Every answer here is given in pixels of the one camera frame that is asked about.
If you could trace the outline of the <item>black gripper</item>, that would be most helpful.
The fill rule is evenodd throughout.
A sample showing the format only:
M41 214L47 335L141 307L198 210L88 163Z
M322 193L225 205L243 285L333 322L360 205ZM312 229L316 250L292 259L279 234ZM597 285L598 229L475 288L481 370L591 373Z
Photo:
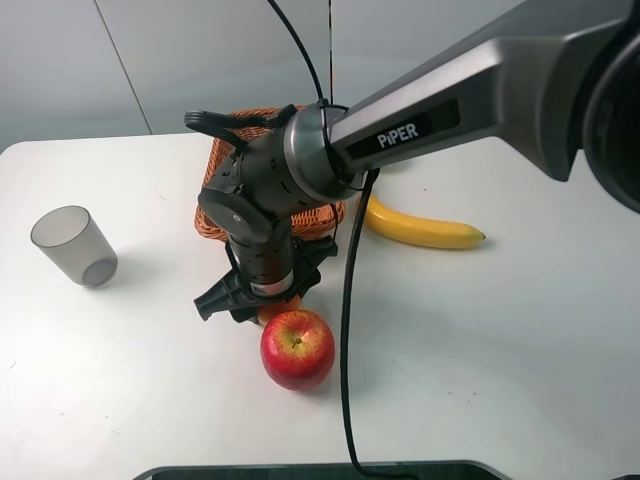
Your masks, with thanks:
M256 294L247 280L241 277L229 241L225 251L231 263L228 271L204 294L193 300L200 317L206 321L212 314L228 311L237 323L256 321L260 307L281 301L291 301L295 296L303 298L321 280L319 265L329 257L335 257L338 247L331 237L318 240L294 239L293 269L290 286L281 293L261 296Z

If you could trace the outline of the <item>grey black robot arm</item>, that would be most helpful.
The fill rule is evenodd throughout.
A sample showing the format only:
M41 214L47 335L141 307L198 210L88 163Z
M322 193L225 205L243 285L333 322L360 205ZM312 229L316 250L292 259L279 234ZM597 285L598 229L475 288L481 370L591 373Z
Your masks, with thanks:
M353 107L192 110L184 122L231 147L198 197L231 268L195 307L244 322L304 295L337 252L326 237L297 239L294 215L431 152L497 137L557 181L583 152L606 192L637 210L639 5L525 1Z

